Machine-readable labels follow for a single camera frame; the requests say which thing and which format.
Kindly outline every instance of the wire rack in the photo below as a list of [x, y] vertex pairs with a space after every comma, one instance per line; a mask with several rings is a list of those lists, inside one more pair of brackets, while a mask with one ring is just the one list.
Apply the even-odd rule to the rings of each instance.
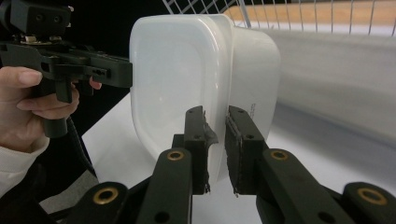
[[170, 14], [227, 15], [236, 26], [395, 36], [396, 0], [163, 0]]

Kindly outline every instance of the white plastic container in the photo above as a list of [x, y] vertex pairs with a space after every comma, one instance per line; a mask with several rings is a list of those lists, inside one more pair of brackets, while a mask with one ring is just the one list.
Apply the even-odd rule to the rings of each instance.
[[211, 184], [224, 152], [228, 105], [245, 109], [268, 135], [280, 59], [266, 34], [235, 28], [224, 15], [166, 15], [137, 21], [130, 46], [134, 127], [154, 158], [184, 132], [186, 111], [198, 105], [219, 138], [209, 149]]

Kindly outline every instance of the human hand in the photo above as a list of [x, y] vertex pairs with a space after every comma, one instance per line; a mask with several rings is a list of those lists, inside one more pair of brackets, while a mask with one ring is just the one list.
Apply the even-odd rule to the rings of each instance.
[[[61, 119], [76, 111], [79, 94], [72, 85], [71, 104], [59, 102], [56, 94], [29, 98], [42, 74], [24, 67], [0, 68], [0, 146], [31, 152], [33, 142], [44, 134], [44, 119]], [[90, 82], [95, 89], [101, 84]]]

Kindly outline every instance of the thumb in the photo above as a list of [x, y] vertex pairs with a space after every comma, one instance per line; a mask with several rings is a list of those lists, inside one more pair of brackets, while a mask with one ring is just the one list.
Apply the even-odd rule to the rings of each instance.
[[0, 87], [28, 88], [38, 85], [42, 74], [25, 67], [0, 68]]

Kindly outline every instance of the white sleeve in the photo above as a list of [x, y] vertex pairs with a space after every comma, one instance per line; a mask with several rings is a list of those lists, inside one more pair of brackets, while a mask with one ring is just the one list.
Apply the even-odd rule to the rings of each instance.
[[48, 137], [37, 139], [32, 144], [32, 153], [0, 147], [0, 198], [23, 180], [35, 158], [46, 150], [49, 143]]

